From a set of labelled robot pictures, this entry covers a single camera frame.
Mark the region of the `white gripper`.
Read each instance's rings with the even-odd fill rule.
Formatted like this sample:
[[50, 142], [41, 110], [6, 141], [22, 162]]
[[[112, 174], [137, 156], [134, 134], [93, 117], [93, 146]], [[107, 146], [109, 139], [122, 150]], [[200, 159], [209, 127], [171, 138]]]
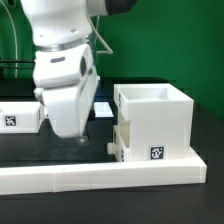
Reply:
[[91, 47], [37, 51], [33, 79], [55, 134], [88, 144], [84, 129], [98, 85]]

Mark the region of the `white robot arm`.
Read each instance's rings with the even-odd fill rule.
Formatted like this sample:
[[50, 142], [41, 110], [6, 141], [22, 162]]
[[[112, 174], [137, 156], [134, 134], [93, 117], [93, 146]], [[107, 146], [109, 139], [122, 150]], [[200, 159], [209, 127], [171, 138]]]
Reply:
[[98, 86], [94, 16], [129, 12], [138, 0], [21, 0], [36, 51], [34, 93], [54, 133], [80, 138]]

